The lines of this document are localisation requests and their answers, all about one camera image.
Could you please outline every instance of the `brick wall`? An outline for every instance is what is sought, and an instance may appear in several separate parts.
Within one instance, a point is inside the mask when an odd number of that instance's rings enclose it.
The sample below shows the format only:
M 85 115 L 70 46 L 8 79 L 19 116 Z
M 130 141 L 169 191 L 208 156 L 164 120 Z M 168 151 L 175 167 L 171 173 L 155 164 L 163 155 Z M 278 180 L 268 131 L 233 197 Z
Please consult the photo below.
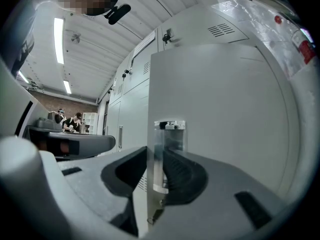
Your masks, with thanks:
M 64 115 L 67 118 L 75 116 L 77 112 L 97 113 L 98 106 L 89 105 L 64 98 L 53 97 L 36 91 L 29 91 L 49 112 L 64 109 Z

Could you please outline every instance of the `ceiling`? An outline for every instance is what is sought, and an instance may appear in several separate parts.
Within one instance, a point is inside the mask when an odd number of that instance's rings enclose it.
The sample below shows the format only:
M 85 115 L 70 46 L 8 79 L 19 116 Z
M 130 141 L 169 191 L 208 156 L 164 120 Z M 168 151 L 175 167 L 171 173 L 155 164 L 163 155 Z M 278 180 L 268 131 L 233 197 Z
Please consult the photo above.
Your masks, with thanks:
M 48 94 L 95 103 L 136 45 L 197 0 L 119 0 L 117 5 L 124 3 L 131 5 L 131 12 L 115 25 L 103 15 L 89 17 L 42 4 L 34 23 L 35 45 L 21 72 Z M 54 18 L 65 18 L 64 65 L 56 59 Z M 78 44 L 71 41 L 74 34 L 80 35 Z M 69 81 L 72 95 L 66 94 L 63 80 Z

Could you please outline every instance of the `person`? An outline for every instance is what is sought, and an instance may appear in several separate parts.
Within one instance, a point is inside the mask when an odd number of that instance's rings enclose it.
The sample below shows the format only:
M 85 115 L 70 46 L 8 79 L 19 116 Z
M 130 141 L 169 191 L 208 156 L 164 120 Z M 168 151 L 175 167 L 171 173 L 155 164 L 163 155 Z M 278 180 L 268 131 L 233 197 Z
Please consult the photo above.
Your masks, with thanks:
M 70 117 L 64 121 L 63 129 L 67 133 L 80 133 L 80 120 L 82 115 L 80 112 L 76 113 L 74 117 Z
M 63 108 L 60 108 L 58 110 L 58 113 L 55 114 L 54 116 L 54 120 L 57 124 L 63 124 L 65 120 L 67 120 L 67 118 L 65 117 L 65 110 Z
M 38 7 L 45 2 L 56 3 L 62 9 L 97 16 L 112 9 L 118 0 L 21 0 L 0 32 L 0 56 L 17 78 L 20 68 L 32 51 L 35 40 L 33 27 Z

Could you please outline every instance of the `plastic wrap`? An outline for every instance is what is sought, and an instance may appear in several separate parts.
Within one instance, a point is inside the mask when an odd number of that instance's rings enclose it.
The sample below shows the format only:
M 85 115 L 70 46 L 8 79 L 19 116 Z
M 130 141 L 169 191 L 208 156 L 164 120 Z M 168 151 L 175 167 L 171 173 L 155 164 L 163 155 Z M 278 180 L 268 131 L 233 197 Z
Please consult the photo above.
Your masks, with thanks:
M 212 8 L 236 19 L 240 27 L 253 32 L 270 50 L 288 79 L 306 66 L 304 57 L 292 42 L 293 35 L 301 30 L 278 12 L 249 0 L 222 2 Z M 281 23 L 276 22 L 276 16 L 280 16 Z

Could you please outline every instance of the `vent grille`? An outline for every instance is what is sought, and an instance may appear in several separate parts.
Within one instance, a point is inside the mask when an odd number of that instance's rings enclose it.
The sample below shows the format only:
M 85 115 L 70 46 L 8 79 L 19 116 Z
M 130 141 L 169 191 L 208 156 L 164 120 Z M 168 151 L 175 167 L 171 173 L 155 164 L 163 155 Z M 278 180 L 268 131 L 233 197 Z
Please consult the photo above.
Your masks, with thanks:
M 142 178 L 140 179 L 140 181 L 138 183 L 138 188 L 147 192 L 147 177 L 142 176 Z
M 210 27 L 210 28 L 208 28 L 208 30 L 210 31 L 211 34 L 214 35 L 215 38 L 235 32 L 235 31 L 234 31 L 229 25 L 227 25 L 226 23 L 223 23 L 223 24 L 219 24 L 219 25 Z
M 147 62 L 145 65 L 144 65 L 144 68 L 143 68 L 143 74 L 146 74 L 150 71 L 150 65 L 151 65 L 151 62 Z
M 119 88 L 118 88 L 118 94 L 120 94 L 122 92 L 122 88 L 123 88 L 124 84 L 122 83 Z

